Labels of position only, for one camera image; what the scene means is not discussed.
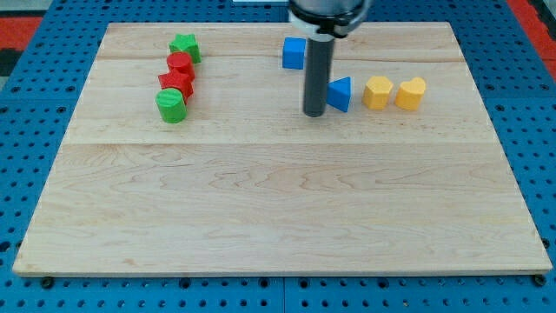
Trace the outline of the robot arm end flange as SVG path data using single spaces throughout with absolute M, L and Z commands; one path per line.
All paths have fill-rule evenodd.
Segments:
M 309 38 L 344 38 L 366 18 L 374 0 L 288 0 L 289 22 Z

